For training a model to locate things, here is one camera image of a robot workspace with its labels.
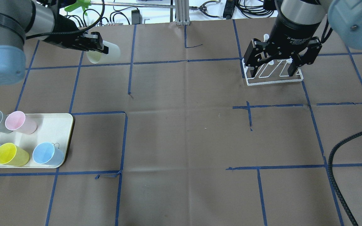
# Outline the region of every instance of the pink cup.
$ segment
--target pink cup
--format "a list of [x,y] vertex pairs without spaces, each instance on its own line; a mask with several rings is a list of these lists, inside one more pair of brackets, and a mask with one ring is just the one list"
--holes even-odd
[[26,117],[25,113],[19,110],[8,115],[5,126],[8,130],[25,134],[32,134],[37,129],[36,122],[29,117]]

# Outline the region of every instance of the green clamp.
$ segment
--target green clamp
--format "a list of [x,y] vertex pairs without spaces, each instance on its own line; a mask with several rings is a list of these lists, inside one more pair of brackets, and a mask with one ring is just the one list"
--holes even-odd
[[65,7],[66,12],[72,12],[73,10],[76,10],[79,7],[82,7],[82,10],[85,11],[89,6],[92,4],[90,3],[90,0],[77,0],[75,4],[72,4],[70,6]]

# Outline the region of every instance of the robotic arm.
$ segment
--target robotic arm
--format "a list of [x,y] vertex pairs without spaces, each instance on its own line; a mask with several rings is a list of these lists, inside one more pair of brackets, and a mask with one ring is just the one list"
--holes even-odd
[[[23,44],[26,36],[50,32],[78,31],[76,24],[59,14],[73,0],[43,0],[45,7],[32,0],[0,0],[0,85],[13,84],[25,76]],[[46,43],[82,51],[108,54],[98,32],[38,37]]]
[[244,54],[243,66],[252,78],[272,60],[291,58],[289,76],[298,67],[314,63],[322,44],[313,35],[325,14],[349,47],[362,50],[362,0],[264,0],[263,6],[279,14],[269,38],[253,39]]

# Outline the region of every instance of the yellow cup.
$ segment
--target yellow cup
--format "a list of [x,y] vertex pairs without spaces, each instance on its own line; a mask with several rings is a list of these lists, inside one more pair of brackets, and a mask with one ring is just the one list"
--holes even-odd
[[4,143],[0,146],[0,164],[9,166],[23,166],[29,161],[29,153],[13,143]]

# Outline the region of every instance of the tray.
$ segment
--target tray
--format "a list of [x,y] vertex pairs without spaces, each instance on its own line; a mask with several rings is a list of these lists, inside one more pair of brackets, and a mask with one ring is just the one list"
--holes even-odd
[[33,150],[40,143],[50,142],[54,143],[54,146],[62,150],[63,155],[66,156],[74,122],[73,116],[68,113],[26,114],[26,116],[36,121],[37,130],[30,135],[18,132],[0,132],[0,144],[14,143],[29,153],[30,160],[24,166],[0,164],[0,168],[57,168],[61,166],[65,157],[57,166],[39,164],[33,160]]

